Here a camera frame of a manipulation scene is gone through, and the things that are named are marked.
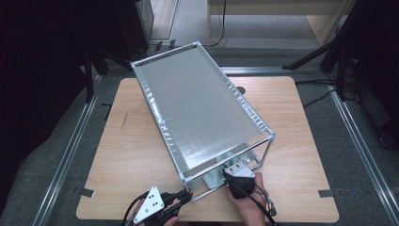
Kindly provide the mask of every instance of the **human hand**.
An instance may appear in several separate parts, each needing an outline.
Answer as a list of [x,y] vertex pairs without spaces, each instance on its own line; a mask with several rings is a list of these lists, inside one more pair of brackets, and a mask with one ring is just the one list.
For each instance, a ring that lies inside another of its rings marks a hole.
[[[260,172],[255,174],[255,191],[252,193],[252,198],[254,198],[261,205],[266,206],[266,201],[262,198],[262,194],[268,196],[266,189],[263,187],[263,177]],[[235,199],[228,187],[226,187],[228,199],[234,203],[235,207],[240,214],[241,219],[248,226],[258,226],[265,225],[264,223],[264,213],[261,209],[252,201],[250,198],[246,197],[244,199]]]
[[[140,200],[140,202],[138,203],[137,207],[133,211],[134,216],[138,213],[138,210],[140,210],[140,207],[143,204],[143,202],[144,202],[144,199]],[[177,222],[178,219],[179,219],[178,217],[170,218],[164,225],[165,226],[173,226]]]

